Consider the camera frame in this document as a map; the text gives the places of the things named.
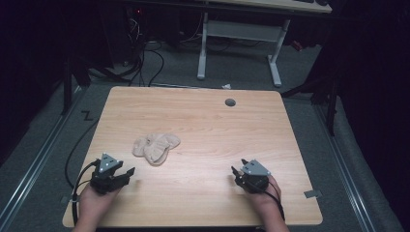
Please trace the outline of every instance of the dark circular hole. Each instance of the dark circular hole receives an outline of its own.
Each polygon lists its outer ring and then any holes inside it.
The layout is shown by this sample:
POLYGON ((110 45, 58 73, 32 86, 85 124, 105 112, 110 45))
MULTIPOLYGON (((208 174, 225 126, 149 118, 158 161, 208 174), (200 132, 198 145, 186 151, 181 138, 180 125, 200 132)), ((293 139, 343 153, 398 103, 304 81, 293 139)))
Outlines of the dark circular hole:
POLYGON ((227 99, 227 100, 225 100, 225 104, 227 105, 227 106, 235 106, 235 104, 236 104, 236 102, 235 102, 235 100, 233 100, 233 99, 227 99))

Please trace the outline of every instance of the human hand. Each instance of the human hand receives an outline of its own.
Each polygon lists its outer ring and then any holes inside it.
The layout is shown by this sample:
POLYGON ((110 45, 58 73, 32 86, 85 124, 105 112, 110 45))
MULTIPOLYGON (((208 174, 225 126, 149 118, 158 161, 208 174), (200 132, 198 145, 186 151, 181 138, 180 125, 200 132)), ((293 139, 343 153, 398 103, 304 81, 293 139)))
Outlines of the human hand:
POLYGON ((100 195, 87 185, 79 197, 79 218, 73 231, 95 231, 120 190, 100 195))
MULTIPOLYGON (((268 176, 269 185, 266 191, 273 195, 280 202, 281 190, 277 180, 273 176, 268 176)), ((247 193, 248 199, 254 211, 260 216, 267 232, 289 231, 283 221, 279 205, 266 193, 247 193)))

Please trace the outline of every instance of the gray carpet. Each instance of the gray carpet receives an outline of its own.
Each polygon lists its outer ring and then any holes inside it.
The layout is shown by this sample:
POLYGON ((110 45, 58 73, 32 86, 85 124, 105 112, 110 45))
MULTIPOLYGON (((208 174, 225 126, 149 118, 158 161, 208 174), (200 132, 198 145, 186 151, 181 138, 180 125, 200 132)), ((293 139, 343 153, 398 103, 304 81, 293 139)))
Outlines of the gray carpet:
MULTIPOLYGON (((285 46, 278 58, 278 69, 283 86, 273 86, 265 54, 270 44, 264 43, 252 48, 242 45, 231 45, 225 51, 208 53, 207 77, 196 79, 198 47, 194 43, 176 49, 162 45, 157 50, 164 59, 163 69, 153 82, 153 86, 191 86, 202 88, 221 88, 230 84, 232 89, 276 90, 284 92, 304 82, 320 47, 296 51, 285 46)), ((152 43, 148 48, 159 47, 152 43)), ((213 45, 211 49, 224 49, 224 44, 213 45)), ((161 58, 154 52, 145 52, 145 63, 142 69, 144 81, 138 78, 133 86, 147 84, 149 79, 161 67, 161 58)), ((116 72, 125 69, 117 67, 116 72)), ((78 103, 67 119, 60 135, 57 137, 49 158, 36 179, 29 194, 19 207, 8 231, 70 231, 62 225, 62 217, 67 207, 71 189, 65 181, 64 166, 67 157, 80 136, 100 117, 103 105, 110 88, 119 85, 106 79, 93 78, 93 84, 77 94, 78 103)), ((9 160, 0 169, 0 207, 4 209, 11 199, 19 182, 30 167, 31 162, 41 150, 53 126, 60 119, 62 110, 62 88, 59 88, 47 106, 39 113, 30 125, 30 130, 21 140, 9 160)), ((285 99, 292 128, 313 188, 321 190, 323 196, 318 198, 323 215, 323 223, 317 226, 290 226, 291 231, 363 231, 352 208, 345 186, 340 178, 333 150, 328 135, 323 130, 323 122, 318 117, 315 106, 310 104, 308 95, 297 95, 285 99)), ((336 118, 336 141, 347 161, 365 204, 373 218, 376 231, 402 231, 395 215, 381 189, 374 181, 354 136, 344 117, 342 105, 338 105, 336 118)), ((80 141, 73 152, 69 165, 69 176, 74 178, 91 142, 94 130, 90 130, 80 141)), ((215 231, 244 231, 245 228, 220 228, 215 231)), ((213 231, 210 228, 168 228, 138 229, 135 231, 213 231)))

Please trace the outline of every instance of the gray floor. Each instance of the gray floor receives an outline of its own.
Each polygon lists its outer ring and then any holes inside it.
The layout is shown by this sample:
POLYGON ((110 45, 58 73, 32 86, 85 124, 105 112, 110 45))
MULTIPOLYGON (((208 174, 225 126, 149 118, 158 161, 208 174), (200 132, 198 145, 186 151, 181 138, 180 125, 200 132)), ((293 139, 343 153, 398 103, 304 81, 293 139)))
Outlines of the gray floor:
MULTIPOLYGON (((232 89, 274 90, 284 92, 305 81, 308 71, 315 60, 320 47, 312 47, 296 51, 285 46, 278 58, 278 70, 283 86, 273 86, 266 54, 271 44, 264 43, 247 47, 231 45, 226 50, 208 52, 208 64, 205 80, 196 79, 199 48, 195 43, 185 43, 179 49, 165 44, 156 50, 162 55, 164 65, 161 73, 152 86, 190 86, 201 88, 221 88, 230 84, 232 89)), ((159 47, 158 43, 150 43, 149 48, 159 47)), ((225 49, 224 44, 210 45, 212 50, 225 49)), ((145 64, 142 69, 144 83, 149 82, 161 67, 161 58, 154 52, 145 52, 145 64)), ((67 197, 71 189, 65 181, 64 167, 69 153, 81 135, 99 118, 110 88, 119 85, 106 79, 93 78, 88 89, 78 90, 76 104, 69 117, 61 117, 62 88, 59 88, 47 106, 39 113, 30 125, 20 144, 9 160, 0 169, 2 188, 0 188, 0 207, 10 209, 11 199, 21 199, 15 204, 14 211, 3 211, 1 222, 5 231, 70 231, 62 225, 61 219, 67 207, 67 197), (47 140, 58 122, 63 122, 55 140, 47 140), (30 165, 42 160, 34 172, 30 165), (20 183, 31 183, 26 186, 20 197, 13 198, 20 183)), ((135 79, 134 86, 143 85, 135 79)), ((336 137, 330 137, 323 127, 322 107, 311 105, 307 94, 298 94, 284 99, 285 107, 295 132, 296 139, 313 188, 320 190, 318 198, 323 215, 323 222, 317 226, 290 226, 291 231, 402 231, 395 215, 389 208, 381 189, 369 171, 358 148, 354 135, 344 116, 342 105, 338 102, 335 120, 336 137), (358 219, 352 203, 351 188, 346 185, 345 175, 339 168, 335 153, 340 153, 345 161, 348 174, 354 181, 354 189, 359 193, 360 202, 368 212, 371 220, 370 228, 358 219)), ((73 151, 69 162, 69 176, 73 182, 79 172, 91 142, 94 130, 89 131, 80 140, 73 151)), ((139 229, 136 231, 199 231, 199 228, 163 228, 139 229)), ((244 231, 244 228, 220 228, 215 231, 244 231)), ((200 231, 214 231, 203 228, 200 231)))

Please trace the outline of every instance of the table surface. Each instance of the table surface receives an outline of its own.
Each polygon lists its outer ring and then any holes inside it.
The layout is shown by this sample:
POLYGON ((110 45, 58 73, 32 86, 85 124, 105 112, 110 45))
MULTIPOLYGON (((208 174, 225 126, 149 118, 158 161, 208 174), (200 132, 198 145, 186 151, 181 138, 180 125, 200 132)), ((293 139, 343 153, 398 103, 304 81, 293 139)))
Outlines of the table surface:
MULTIPOLYGON (((241 159, 258 160, 273 173, 287 224, 322 221, 317 200, 304 195, 312 186, 278 92, 114 87, 82 167, 104 152, 124 161, 115 175, 132 167, 135 174, 101 226, 260 225, 234 183, 231 165, 239 169, 241 159), (181 139, 161 166, 132 155, 133 142, 149 133, 181 139)), ((71 204, 63 224, 73 226, 71 204)))
POLYGON ((234 5, 239 4, 253 7, 275 8, 310 13, 330 13, 332 11, 332 8, 329 5, 320 6, 316 2, 306 3, 294 0, 208 0, 208 2, 218 2, 234 5))

